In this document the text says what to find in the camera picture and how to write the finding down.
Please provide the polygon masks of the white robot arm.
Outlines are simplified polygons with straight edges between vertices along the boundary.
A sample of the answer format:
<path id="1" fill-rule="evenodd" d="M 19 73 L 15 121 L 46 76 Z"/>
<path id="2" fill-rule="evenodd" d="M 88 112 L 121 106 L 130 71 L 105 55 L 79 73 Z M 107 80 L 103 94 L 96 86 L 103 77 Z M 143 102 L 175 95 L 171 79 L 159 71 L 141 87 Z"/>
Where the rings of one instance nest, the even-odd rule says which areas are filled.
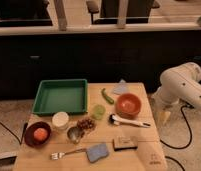
<path id="1" fill-rule="evenodd" d="M 171 115 L 169 108 L 184 100 L 201 112 L 201 67 L 194 62 L 164 70 L 161 85 L 152 95 L 156 105 L 156 123 L 164 125 Z"/>

